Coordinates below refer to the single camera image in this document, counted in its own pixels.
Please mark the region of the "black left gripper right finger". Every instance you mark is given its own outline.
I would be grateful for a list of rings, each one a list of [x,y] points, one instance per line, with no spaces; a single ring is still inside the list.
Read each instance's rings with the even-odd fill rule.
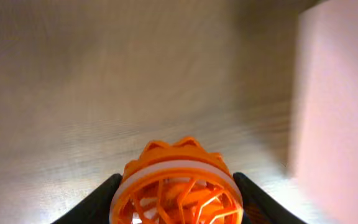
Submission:
[[[233,173],[243,201],[242,224],[306,224],[241,172]]]

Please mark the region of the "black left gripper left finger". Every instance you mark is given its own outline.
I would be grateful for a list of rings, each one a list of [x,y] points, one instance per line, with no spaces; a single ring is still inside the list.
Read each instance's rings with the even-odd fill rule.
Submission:
[[[121,180],[121,174],[113,174],[53,224],[109,224],[111,201]]]

